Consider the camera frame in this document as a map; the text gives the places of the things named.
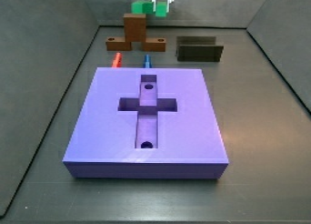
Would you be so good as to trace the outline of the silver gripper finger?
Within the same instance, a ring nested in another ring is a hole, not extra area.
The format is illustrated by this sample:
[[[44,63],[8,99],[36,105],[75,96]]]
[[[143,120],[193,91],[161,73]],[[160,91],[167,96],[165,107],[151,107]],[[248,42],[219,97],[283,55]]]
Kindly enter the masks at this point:
[[[156,11],[156,0],[149,0],[151,3],[152,3],[152,11],[155,12]]]
[[[173,3],[175,0],[167,0],[167,13],[169,12],[169,6]]]

